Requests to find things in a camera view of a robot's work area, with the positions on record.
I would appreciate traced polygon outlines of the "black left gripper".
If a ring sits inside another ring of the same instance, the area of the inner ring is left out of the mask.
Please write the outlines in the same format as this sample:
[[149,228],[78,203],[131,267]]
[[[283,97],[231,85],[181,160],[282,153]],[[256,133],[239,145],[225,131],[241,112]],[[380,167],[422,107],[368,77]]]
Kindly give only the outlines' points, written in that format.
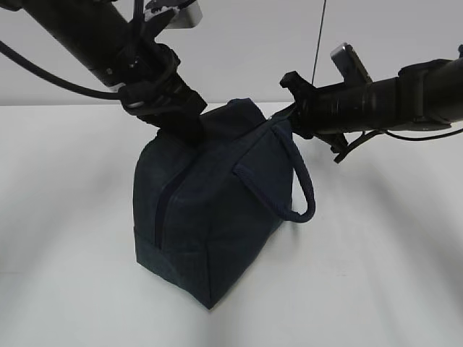
[[167,45],[132,41],[117,54],[117,94],[127,113],[159,133],[191,146],[205,139],[200,120],[207,103],[180,77],[181,61]]

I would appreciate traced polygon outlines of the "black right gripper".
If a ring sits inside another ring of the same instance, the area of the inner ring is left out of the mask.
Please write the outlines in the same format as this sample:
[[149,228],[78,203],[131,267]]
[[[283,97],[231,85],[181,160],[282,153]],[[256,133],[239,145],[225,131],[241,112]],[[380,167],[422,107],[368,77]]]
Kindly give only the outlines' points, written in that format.
[[294,104],[289,116],[292,130],[305,140],[317,138],[330,145],[331,152],[336,155],[335,163],[345,159],[347,139],[343,134],[322,134],[313,125],[317,88],[302,78],[296,71],[287,72],[280,81],[280,86],[293,95]]

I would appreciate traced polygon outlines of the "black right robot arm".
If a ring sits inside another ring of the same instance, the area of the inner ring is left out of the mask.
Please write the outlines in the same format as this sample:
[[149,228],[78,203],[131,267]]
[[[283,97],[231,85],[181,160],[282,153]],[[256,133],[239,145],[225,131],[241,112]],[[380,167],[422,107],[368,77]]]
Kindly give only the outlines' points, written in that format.
[[462,120],[462,59],[434,59],[402,68],[398,75],[373,81],[354,48],[342,43],[331,52],[342,82],[315,87],[297,72],[280,81],[294,98],[294,133],[329,144],[340,163],[361,144],[380,134],[406,132],[454,135]]

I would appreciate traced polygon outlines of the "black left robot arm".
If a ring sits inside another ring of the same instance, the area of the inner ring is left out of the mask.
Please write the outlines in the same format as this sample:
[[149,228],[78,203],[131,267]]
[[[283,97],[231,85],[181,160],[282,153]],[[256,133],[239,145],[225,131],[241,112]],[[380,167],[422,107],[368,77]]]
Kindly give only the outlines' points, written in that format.
[[201,21],[196,1],[135,1],[130,21],[112,1],[2,1],[1,8],[26,11],[110,91],[73,85],[19,58],[36,76],[74,93],[117,100],[128,114],[185,142],[203,138],[200,115],[207,103],[178,75],[175,52],[156,42],[165,29]]

